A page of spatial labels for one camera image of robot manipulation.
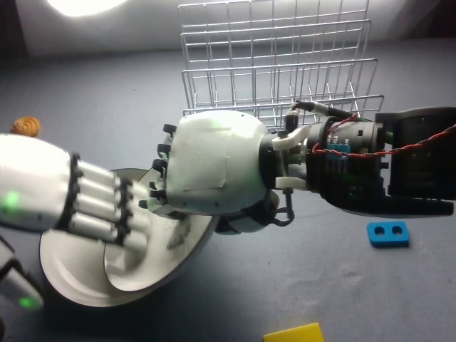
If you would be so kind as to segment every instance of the table surface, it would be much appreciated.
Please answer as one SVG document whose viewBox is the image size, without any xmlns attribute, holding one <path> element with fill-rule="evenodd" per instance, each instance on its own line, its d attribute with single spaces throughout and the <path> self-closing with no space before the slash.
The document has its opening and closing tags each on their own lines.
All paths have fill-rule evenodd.
<svg viewBox="0 0 456 342">
<path fill-rule="evenodd" d="M 371 44 L 372 94 L 384 110 L 456 105 L 456 40 Z M 179 51 L 33 61 L 1 67 L 0 128 L 35 115 L 40 138 L 108 169 L 147 169 L 164 123 L 185 108 Z M 411 245 L 368 243 L 372 218 L 318 195 L 294 195 L 296 219 L 254 234 L 214 235 L 175 281 L 111 309 L 77 306 L 46 282 L 39 236 L 0 228 L 46 292 L 24 313 L 0 299 L 13 341 L 261 341 L 319 322 L 328 342 L 453 341 L 456 245 L 452 217 L 408 219 Z"/>
</svg>

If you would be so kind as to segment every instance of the dish rack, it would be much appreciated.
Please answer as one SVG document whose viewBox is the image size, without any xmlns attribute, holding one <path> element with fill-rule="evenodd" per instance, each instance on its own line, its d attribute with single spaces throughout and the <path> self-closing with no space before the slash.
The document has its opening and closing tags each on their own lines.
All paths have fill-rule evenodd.
<svg viewBox="0 0 456 342">
<path fill-rule="evenodd" d="M 365 58 L 368 0 L 236 0 L 179 6 L 188 108 L 240 110 L 270 130 L 296 100 L 360 116 L 376 113 L 370 95 L 377 60 Z M 299 111 L 302 124 L 318 118 Z"/>
</svg>

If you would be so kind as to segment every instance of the brown pastry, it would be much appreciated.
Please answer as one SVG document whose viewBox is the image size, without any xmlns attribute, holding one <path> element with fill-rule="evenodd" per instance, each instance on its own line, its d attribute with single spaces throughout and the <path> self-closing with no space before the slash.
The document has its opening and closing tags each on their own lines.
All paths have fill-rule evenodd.
<svg viewBox="0 0 456 342">
<path fill-rule="evenodd" d="M 36 137 L 41 129 L 41 124 L 33 116 L 23 116 L 14 121 L 11 133 Z"/>
</svg>

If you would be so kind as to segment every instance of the yellow sponge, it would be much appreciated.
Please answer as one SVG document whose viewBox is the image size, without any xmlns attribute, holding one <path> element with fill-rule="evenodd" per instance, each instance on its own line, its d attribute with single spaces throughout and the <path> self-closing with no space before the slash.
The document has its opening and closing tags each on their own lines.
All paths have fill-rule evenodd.
<svg viewBox="0 0 456 342">
<path fill-rule="evenodd" d="M 264 342 L 325 342 L 318 323 L 263 336 Z"/>
</svg>

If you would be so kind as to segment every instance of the white wall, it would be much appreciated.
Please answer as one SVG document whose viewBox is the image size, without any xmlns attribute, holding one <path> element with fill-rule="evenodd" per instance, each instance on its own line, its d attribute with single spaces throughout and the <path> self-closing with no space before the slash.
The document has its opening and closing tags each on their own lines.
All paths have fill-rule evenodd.
<svg viewBox="0 0 456 342">
<path fill-rule="evenodd" d="M 302 0 L 299 6 L 309 6 L 310 12 L 315 9 L 315 1 Z M 345 0 L 344 6 L 355 6 L 365 1 Z M 195 1 L 129 0 L 106 12 L 85 17 L 64 16 L 47 0 L 16 2 L 29 53 L 32 56 L 48 56 L 180 48 L 177 6 Z M 373 22 L 371 39 L 406 37 L 438 2 L 370 0 L 368 18 Z M 294 7 L 294 0 L 276 0 L 276 3 L 290 9 Z M 322 8 L 326 6 L 337 11 L 340 1 L 321 0 L 321 3 Z"/>
</svg>

